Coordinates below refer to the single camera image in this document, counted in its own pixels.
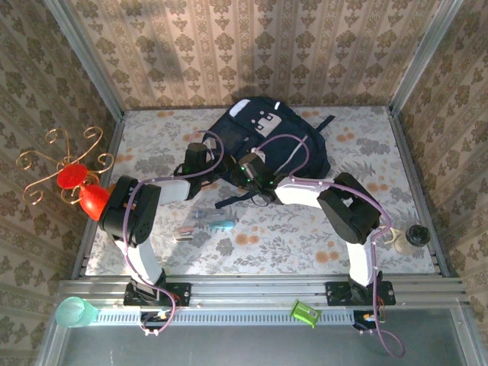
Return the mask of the aluminium frame post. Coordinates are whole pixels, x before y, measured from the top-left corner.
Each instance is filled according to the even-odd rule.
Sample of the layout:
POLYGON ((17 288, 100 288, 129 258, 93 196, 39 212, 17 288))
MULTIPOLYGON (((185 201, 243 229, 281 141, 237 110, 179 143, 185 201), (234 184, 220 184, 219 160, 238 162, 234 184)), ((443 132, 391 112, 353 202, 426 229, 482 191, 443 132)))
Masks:
POLYGON ((89 36, 82 29, 81 21, 75 19, 75 12, 70 9, 65 0, 43 0, 54 16, 61 31, 65 35, 72 50, 79 58, 83 68, 87 72, 93 85, 96 87, 106 108, 118 123, 124 117, 122 106, 115 87, 111 84, 102 64, 95 52, 95 46, 91 44, 89 36))
POLYGON ((392 114, 396 116, 400 114, 463 2, 464 0, 441 0, 439 8, 422 38, 412 62, 390 102, 390 112, 392 114))

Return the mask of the beige wishbone-shaped object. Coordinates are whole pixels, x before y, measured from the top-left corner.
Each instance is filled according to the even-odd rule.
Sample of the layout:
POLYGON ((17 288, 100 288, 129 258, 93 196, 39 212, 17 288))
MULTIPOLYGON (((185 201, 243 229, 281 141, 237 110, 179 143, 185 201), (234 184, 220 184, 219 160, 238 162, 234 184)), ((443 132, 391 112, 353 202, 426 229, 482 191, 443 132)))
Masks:
POLYGON ((384 244, 394 243, 400 235, 400 231, 390 226, 379 226, 378 231, 374 234, 374 242, 384 244))

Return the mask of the aluminium side rail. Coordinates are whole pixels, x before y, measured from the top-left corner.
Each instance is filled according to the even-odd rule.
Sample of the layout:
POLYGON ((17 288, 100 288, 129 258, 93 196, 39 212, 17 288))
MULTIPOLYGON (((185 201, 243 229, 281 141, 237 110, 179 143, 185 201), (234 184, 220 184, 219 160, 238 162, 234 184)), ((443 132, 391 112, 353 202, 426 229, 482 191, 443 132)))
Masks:
MULTIPOLYGON (((124 132, 124 118, 122 117, 115 124, 114 132, 111 137, 111 142, 108 147, 108 152, 116 156, 118 149, 120 147, 120 142, 124 132)), ((79 245, 79 252, 76 256, 74 269, 71 274, 72 280, 77 280, 85 275, 85 267, 88 263, 89 256, 91 254, 93 242, 95 240, 98 224, 92 220, 88 219, 85 225, 85 231, 82 236, 82 241, 79 245)))
POLYGON ((386 112, 390 121, 391 130, 395 137, 397 149, 399 150, 400 158, 402 159, 406 177, 413 195, 413 201, 419 215, 419 220, 421 224, 426 226, 431 233, 429 248, 434 252, 435 258, 437 259, 436 266, 438 267, 438 272, 443 277, 449 278, 451 277, 451 271, 448 267, 448 262, 445 258, 444 251, 435 231, 434 223, 429 212, 429 207, 422 190, 419 176, 417 175, 413 158, 409 151, 408 143, 403 134, 400 120, 398 116, 396 116, 388 107, 386 107, 386 112))

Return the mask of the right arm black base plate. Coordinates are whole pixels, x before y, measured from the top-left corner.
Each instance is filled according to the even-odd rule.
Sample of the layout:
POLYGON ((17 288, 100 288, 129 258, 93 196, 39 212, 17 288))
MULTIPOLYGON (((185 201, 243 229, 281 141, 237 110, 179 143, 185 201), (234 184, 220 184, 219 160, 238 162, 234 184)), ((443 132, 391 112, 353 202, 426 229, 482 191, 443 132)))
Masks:
MULTIPOLYGON (((327 304, 330 307, 339 306, 371 306, 373 304, 373 284, 363 287, 359 284, 349 284, 347 281, 330 281, 325 283, 327 304)), ((377 297, 385 305, 393 306, 396 298, 390 281, 377 283, 377 297)))

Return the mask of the navy blue backpack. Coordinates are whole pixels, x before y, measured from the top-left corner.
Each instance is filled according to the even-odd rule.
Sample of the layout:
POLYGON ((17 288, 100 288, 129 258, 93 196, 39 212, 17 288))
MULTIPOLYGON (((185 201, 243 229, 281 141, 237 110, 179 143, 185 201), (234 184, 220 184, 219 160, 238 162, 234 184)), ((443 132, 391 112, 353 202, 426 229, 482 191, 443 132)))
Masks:
MULTIPOLYGON (((329 115, 318 127, 313 127, 285 103, 266 97, 249 97, 236 102, 210 131, 218 135, 226 167, 230 158, 239 161, 252 148, 265 153, 264 163, 276 175, 293 173, 300 178, 325 178, 331 165, 322 130, 335 117, 329 115)), ((215 203, 220 209, 237 202, 237 196, 215 203)))

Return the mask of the red egg-shaped vase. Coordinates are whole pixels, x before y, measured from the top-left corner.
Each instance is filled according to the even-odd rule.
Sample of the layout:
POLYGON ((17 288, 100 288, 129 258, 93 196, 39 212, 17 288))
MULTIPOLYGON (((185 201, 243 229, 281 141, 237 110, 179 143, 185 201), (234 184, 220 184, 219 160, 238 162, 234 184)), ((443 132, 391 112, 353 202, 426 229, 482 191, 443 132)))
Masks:
POLYGON ((92 220, 99 221, 110 195, 99 185, 84 185, 79 192, 79 203, 92 220))

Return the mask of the green pencil sharpener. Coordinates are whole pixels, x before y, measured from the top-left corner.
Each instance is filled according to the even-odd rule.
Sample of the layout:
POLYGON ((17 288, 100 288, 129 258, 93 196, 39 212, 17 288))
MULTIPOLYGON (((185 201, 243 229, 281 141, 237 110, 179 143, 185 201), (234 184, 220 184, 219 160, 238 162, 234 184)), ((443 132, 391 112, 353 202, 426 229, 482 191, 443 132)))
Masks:
POLYGON ((307 325, 311 326, 313 329, 316 327, 320 317, 322 315, 321 310, 316 310, 309 305, 296 300, 294 306, 291 310, 291 316, 307 325))

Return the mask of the aluminium front rail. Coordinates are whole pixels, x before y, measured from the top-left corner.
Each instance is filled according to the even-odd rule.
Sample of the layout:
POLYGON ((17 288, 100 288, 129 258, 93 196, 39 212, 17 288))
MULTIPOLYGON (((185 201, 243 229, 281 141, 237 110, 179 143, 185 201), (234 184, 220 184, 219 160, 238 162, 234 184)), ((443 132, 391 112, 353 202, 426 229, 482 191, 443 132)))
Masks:
MULTIPOLYGON (((344 275, 169 275, 167 282, 191 284, 192 310, 284 310, 296 300, 324 309, 326 283, 345 281, 344 275)), ((461 280, 437 274, 387 275, 396 298, 396 309, 467 307, 461 280)), ((85 276, 61 281, 58 297, 78 296, 101 307, 123 302, 128 276, 85 276)))

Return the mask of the glass bottle black cap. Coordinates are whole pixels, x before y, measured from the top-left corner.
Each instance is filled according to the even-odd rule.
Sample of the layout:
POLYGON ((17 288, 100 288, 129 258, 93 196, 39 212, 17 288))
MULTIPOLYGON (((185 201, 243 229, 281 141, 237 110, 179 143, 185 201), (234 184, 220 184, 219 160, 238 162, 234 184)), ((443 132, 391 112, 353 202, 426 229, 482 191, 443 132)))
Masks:
POLYGON ((402 255, 412 255, 427 246, 431 235, 425 226, 415 224, 405 230, 400 230, 393 242, 393 246, 402 255))

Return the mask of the grey metal sheet panel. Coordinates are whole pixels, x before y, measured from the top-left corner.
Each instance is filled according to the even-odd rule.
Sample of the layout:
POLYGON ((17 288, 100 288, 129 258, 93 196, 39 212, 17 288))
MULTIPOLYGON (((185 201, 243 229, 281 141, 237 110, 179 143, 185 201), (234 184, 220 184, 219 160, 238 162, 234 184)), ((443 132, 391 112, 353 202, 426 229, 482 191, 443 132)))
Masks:
POLYGON ((35 366, 488 366, 465 310, 391 310, 382 336, 349 325, 217 325, 194 316, 147 336, 135 325, 50 327, 35 366))

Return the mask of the teal plastic cup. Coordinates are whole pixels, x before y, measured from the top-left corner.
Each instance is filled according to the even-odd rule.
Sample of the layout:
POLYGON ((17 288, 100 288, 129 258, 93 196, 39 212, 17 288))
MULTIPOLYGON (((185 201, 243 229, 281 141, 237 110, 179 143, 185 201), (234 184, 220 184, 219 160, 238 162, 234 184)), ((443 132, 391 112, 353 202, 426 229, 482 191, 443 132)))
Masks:
POLYGON ((56 308, 55 319, 59 326, 80 328, 92 324, 99 310, 80 297, 68 297, 56 308))

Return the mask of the floral print tablecloth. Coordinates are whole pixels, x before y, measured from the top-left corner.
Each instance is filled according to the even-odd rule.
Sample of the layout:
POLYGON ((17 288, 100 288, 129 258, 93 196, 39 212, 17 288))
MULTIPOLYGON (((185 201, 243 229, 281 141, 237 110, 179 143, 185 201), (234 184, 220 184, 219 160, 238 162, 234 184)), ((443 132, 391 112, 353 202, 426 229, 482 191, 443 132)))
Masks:
MULTIPOLYGON (((332 166, 328 178, 352 174, 388 212, 393 228, 405 230, 419 222, 402 159, 385 107, 298 108, 314 127, 329 115, 323 129, 332 166)), ((220 109, 131 111, 117 152, 112 179, 170 175, 185 157, 190 142, 221 116, 220 109)), ((159 264, 170 275, 327 275, 349 269, 345 243, 324 213, 300 205, 265 206, 258 198, 226 208, 231 230, 212 230, 191 220, 197 208, 242 195, 225 181, 208 185, 191 201, 159 207, 150 235, 159 264), (192 241, 177 242, 182 226, 193 226, 192 241)))

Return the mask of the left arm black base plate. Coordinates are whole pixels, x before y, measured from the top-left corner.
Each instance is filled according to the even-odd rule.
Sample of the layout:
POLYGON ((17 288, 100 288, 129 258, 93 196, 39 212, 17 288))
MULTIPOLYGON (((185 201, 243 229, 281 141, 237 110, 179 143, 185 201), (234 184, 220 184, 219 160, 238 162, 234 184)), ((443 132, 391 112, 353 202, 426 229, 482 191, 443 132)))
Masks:
MULTIPOLYGON (((191 299, 191 284, 189 283, 166 283, 165 289, 173 296, 177 307, 188 307, 191 299)), ((124 294, 124 306, 138 307, 171 307, 169 297, 162 293, 131 280, 124 294)))

